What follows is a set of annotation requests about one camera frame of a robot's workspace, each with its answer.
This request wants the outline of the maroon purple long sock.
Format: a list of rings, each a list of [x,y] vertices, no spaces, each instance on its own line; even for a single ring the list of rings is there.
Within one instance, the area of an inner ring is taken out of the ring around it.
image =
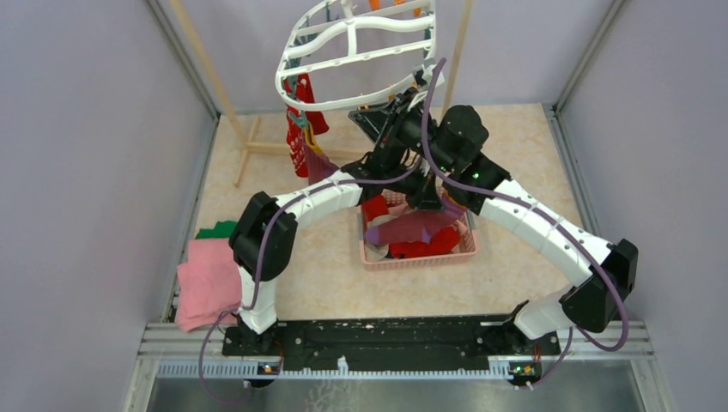
[[[339,166],[333,163],[323,152],[311,131],[305,131],[303,138],[303,153],[308,171],[308,184],[313,185],[329,178],[339,169]]]
[[[435,234],[445,227],[455,227],[459,219],[465,214],[465,208],[445,196],[442,199],[444,209],[440,212],[430,212],[412,209],[406,202],[389,205],[389,215],[404,215],[409,223],[411,235],[409,242],[429,242]]]

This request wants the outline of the pink plastic basket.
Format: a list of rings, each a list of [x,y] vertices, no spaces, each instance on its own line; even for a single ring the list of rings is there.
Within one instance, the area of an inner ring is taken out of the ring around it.
[[[390,205],[405,202],[405,196],[401,193],[384,191],[381,195],[385,197],[387,203]],[[367,254],[365,251],[364,233],[367,229],[367,222],[365,221],[364,215],[362,214],[361,207],[359,208],[357,222],[359,228],[359,254],[361,258],[361,263],[366,270],[370,271],[404,270],[415,267],[464,264],[469,262],[477,254],[479,248],[477,236],[474,233],[475,225],[472,222],[472,215],[471,213],[466,212],[459,219],[454,227],[460,233],[461,240],[451,253],[446,255],[417,257],[411,259],[385,258],[384,260],[381,260],[379,262],[372,262],[367,259]]]

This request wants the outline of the teal clothespin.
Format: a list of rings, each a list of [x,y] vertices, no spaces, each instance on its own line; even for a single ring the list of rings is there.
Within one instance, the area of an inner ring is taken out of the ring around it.
[[[295,110],[287,110],[288,120],[301,130],[309,130],[310,123],[304,112],[297,112]]]

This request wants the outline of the beige sock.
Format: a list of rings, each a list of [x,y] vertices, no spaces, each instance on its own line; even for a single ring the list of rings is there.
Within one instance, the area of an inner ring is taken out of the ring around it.
[[[367,259],[379,262],[391,255],[391,247],[410,241],[411,230],[404,215],[379,215],[367,223],[364,246]]]

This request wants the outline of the red patterned sock pair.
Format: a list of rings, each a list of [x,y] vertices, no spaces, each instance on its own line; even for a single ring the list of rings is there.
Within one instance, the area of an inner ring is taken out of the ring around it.
[[[286,94],[292,94],[297,100],[304,103],[315,102],[309,75],[289,77],[283,86]],[[329,131],[330,127],[322,112],[306,112],[292,106],[287,106],[286,120],[288,122],[286,142],[294,172],[299,178],[309,178],[310,172],[305,155],[307,147],[305,136],[306,134],[323,135]]]

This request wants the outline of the white plastic clip hanger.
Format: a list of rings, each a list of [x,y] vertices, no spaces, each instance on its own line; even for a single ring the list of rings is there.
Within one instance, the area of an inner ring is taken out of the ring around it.
[[[328,69],[344,69],[353,64],[371,62],[381,58],[397,57],[409,52],[422,55],[422,65],[433,60],[436,52],[437,18],[435,1],[410,1],[389,7],[371,9],[362,14],[355,12],[351,1],[321,1],[310,8],[292,27],[275,72],[275,86],[282,101],[296,109],[326,112],[355,106],[380,103],[402,93],[413,85],[412,71],[392,85],[368,94],[353,95],[335,100],[304,103],[292,94],[286,94],[283,83],[297,75],[311,75]],[[401,45],[390,45],[365,51],[361,46],[361,33],[375,30],[385,34],[420,34],[421,38]],[[345,39],[346,50],[341,57],[317,63],[305,60],[332,41]]]

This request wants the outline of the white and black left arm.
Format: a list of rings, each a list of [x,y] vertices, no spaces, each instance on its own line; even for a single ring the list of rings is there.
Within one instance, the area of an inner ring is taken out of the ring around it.
[[[422,156],[410,167],[396,164],[386,169],[370,152],[303,189],[253,195],[228,241],[241,281],[236,316],[246,326],[243,344],[259,355],[274,347],[276,278],[291,261],[299,230],[337,211],[360,206],[385,189],[418,188],[432,169],[440,168]]]

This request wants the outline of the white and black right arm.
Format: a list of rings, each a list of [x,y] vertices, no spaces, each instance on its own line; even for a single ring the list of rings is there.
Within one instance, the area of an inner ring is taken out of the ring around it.
[[[385,213],[366,231],[369,245],[450,244],[456,221],[473,214],[502,225],[568,279],[561,291],[519,306],[503,330],[510,351],[525,354],[539,337],[566,328],[593,337],[624,318],[636,246],[602,239],[538,202],[483,153],[489,133],[474,107],[455,105],[435,120],[406,93],[348,117],[373,144],[344,168],[362,189],[361,203],[380,202],[379,181],[405,197],[403,212]]]

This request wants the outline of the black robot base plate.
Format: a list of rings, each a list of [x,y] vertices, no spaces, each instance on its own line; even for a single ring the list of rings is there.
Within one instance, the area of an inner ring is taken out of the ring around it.
[[[275,356],[328,348],[453,349],[457,354],[486,356],[561,353],[556,333],[530,340],[507,314],[279,320],[260,335],[240,324],[225,330],[221,352]]]

